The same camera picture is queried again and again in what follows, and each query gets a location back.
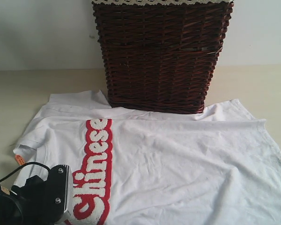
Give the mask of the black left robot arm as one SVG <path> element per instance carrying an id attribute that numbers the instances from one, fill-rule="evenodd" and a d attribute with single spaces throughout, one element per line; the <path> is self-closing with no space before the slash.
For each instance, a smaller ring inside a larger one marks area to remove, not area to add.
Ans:
<path id="1" fill-rule="evenodd" d="M 62 209 L 49 203 L 46 182 L 7 189 L 0 184 L 0 225 L 52 225 L 62 218 Z"/>

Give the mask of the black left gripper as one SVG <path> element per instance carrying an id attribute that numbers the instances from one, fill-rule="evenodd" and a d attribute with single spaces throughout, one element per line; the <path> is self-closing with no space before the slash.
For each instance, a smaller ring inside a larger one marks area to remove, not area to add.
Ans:
<path id="1" fill-rule="evenodd" d="M 6 225 L 52 225 L 59 220 L 59 207 L 45 185 L 11 187 L 11 203 L 7 206 Z"/>

